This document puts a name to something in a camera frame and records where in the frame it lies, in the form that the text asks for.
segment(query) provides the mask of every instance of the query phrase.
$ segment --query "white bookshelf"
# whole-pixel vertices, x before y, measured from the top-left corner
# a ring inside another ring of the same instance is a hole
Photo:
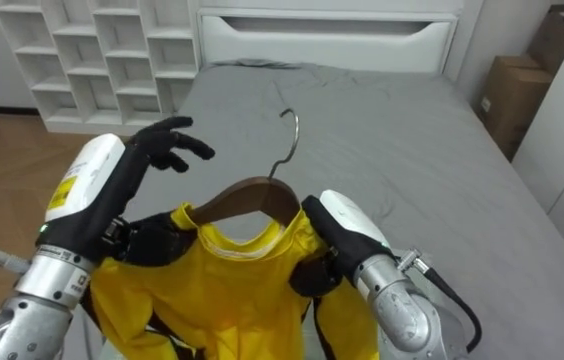
[[[47,129],[130,135],[177,113],[199,68],[189,2],[0,0]]]

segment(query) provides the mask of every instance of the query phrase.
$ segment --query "yellow t-shirt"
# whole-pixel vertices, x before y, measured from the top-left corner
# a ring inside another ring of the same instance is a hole
[[[175,262],[145,268],[104,261],[93,274],[94,310],[104,335],[128,359],[178,359],[171,341],[146,331],[155,313],[205,359],[302,359],[301,317],[311,299],[288,284],[296,264],[323,251],[304,212],[283,229],[271,223],[244,244],[212,224],[189,218],[190,204],[171,214],[198,238]],[[343,281],[319,300],[317,324],[337,360],[378,359],[377,325]]]

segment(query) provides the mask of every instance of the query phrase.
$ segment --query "wooden hanger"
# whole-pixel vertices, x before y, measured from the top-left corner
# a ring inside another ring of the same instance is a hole
[[[195,208],[189,217],[194,223],[208,224],[233,216],[261,211],[284,226],[289,226],[291,221],[300,211],[300,202],[293,190],[281,180],[273,178],[275,170],[280,164],[287,163],[293,157],[300,137],[300,121],[292,109],[286,109],[280,117],[287,113],[295,118],[295,138],[291,151],[283,160],[273,164],[269,176],[251,177],[239,181],[206,204]]]

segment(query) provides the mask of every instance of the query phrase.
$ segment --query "yellow label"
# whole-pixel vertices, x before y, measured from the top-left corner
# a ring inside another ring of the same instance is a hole
[[[62,180],[60,185],[58,185],[57,190],[55,190],[55,193],[53,193],[53,197],[51,198],[51,202],[49,203],[47,210],[59,208],[64,205],[66,198],[69,197],[69,192],[71,192],[71,188],[75,183],[75,179],[77,178],[77,176],[71,176],[70,178]]]

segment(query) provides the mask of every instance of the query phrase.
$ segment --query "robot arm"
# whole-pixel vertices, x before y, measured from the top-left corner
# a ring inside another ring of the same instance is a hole
[[[397,258],[373,222],[350,199],[332,190],[309,196],[302,207],[312,227],[331,247],[333,268],[358,289],[375,315],[396,359],[466,359],[480,340],[473,311],[421,258],[417,250]],[[476,336],[465,347],[460,321],[431,302],[405,274],[422,272],[458,303],[474,322]]]
[[[172,148],[205,160],[214,156],[201,141],[172,131],[191,124],[191,118],[169,118],[126,144],[107,134],[82,148],[49,204],[30,265],[0,251],[0,266],[23,274],[0,309],[1,360],[58,354],[90,274],[128,246],[131,229],[120,216],[148,167],[186,171]]]

